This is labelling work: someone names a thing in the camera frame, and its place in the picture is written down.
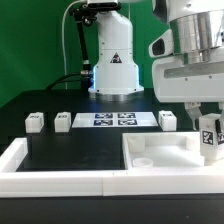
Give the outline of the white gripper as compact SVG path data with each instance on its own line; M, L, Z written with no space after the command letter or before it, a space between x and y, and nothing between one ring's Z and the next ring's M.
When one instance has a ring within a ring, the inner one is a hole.
M200 102L219 102L221 110L217 132L224 133L224 47L212 49L208 62L184 65L180 55L169 56L174 50L170 29L149 45L154 92L160 102L184 103L196 130L202 116Z

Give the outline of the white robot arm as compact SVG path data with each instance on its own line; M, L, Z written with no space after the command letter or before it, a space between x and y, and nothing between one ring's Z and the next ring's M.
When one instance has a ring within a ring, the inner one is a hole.
M216 102L224 131L224 0L151 0L152 12L169 29L148 48L153 86L161 102L182 102L190 118L203 102ZM133 61L131 22L118 14L122 0L87 0L98 12L99 61L94 95L112 98L140 91Z

